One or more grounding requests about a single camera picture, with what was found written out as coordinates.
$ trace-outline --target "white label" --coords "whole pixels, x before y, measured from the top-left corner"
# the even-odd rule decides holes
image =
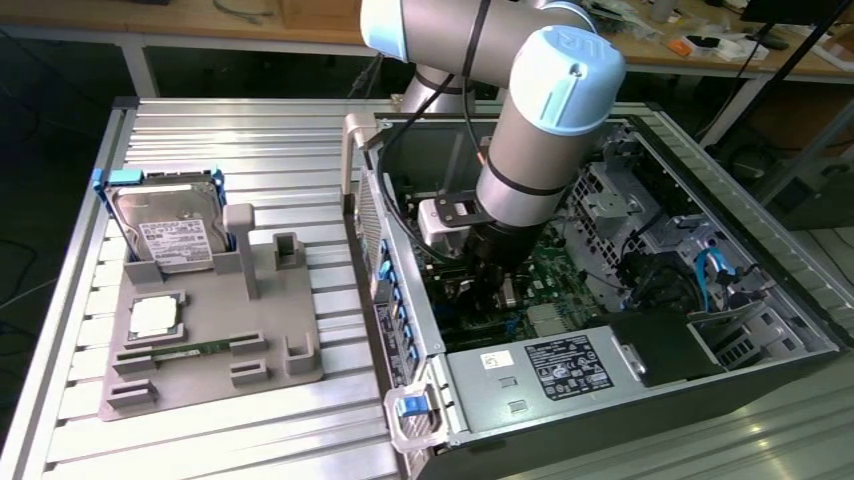
[[[151,256],[161,266],[211,261],[211,245],[201,220],[140,223],[139,228]]]
[[[486,370],[490,370],[491,368],[508,367],[510,365],[512,365],[510,350],[484,353],[483,355],[480,355],[480,361],[483,362],[483,368]]]

